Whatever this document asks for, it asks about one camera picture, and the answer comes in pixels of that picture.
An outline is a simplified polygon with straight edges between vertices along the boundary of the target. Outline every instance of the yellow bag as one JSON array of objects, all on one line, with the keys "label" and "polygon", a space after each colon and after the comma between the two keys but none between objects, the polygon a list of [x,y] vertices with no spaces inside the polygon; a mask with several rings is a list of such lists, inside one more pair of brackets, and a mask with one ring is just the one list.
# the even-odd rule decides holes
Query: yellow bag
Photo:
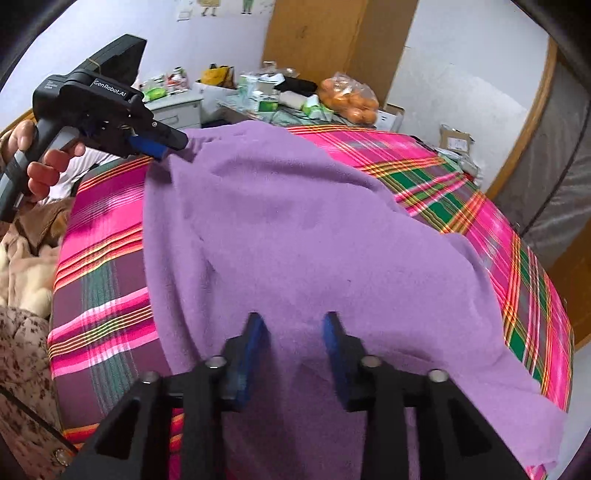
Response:
[{"label": "yellow bag", "polygon": [[209,70],[203,71],[201,83],[216,87],[234,88],[234,67],[218,67],[212,63]]}]

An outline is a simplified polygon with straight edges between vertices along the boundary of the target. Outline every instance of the bag of oranges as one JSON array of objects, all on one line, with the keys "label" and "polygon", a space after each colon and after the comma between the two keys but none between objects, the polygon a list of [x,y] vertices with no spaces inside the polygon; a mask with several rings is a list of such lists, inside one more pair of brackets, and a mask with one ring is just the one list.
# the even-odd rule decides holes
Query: bag of oranges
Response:
[{"label": "bag of oranges", "polygon": [[335,73],[318,88],[320,101],[349,122],[373,125],[378,119],[379,102],[373,90],[344,73]]}]

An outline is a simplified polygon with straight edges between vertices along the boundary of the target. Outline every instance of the metal bolt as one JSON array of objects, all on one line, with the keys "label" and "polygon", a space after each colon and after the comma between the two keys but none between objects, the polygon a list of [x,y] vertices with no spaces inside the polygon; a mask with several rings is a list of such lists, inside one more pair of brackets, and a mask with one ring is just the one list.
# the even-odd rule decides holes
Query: metal bolt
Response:
[{"label": "metal bolt", "polygon": [[228,361],[220,355],[213,356],[205,362],[205,364],[209,368],[221,368],[225,366],[227,363]]},{"label": "metal bolt", "polygon": [[158,372],[144,372],[139,376],[142,383],[154,383],[158,381],[160,374]]},{"label": "metal bolt", "polygon": [[58,448],[53,452],[53,456],[61,466],[69,466],[72,462],[72,456],[63,448]]},{"label": "metal bolt", "polygon": [[382,359],[375,355],[365,355],[361,359],[361,365],[366,368],[376,368],[382,364]]},{"label": "metal bolt", "polygon": [[429,380],[435,383],[443,383],[449,380],[449,374],[445,370],[431,370],[428,377]]}]

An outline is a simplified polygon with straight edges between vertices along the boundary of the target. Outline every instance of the drawer handle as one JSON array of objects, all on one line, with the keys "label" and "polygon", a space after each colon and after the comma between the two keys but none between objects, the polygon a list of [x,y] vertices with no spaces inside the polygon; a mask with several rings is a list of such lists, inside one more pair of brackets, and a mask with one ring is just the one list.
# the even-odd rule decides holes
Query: drawer handle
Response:
[{"label": "drawer handle", "polygon": [[178,123],[178,115],[169,116],[167,118],[160,119],[159,122],[162,122],[166,125],[173,125]]}]

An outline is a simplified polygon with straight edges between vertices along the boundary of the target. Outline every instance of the striped fabric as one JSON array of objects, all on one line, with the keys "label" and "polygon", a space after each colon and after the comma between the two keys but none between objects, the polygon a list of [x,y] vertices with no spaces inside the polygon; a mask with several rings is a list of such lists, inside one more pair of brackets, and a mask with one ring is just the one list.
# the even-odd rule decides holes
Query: striped fabric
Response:
[{"label": "striped fabric", "polygon": [[[472,183],[405,135],[336,125],[294,127],[334,160],[392,191],[411,216],[467,237],[491,275],[505,341],[567,410],[573,337],[547,274],[508,221]],[[80,186],[57,270],[49,356],[66,436],[81,445],[141,371],[169,375],[151,314],[142,256],[143,182],[149,158],[118,161]],[[182,412],[171,431],[178,477]],[[528,469],[542,480],[542,466]]]}]

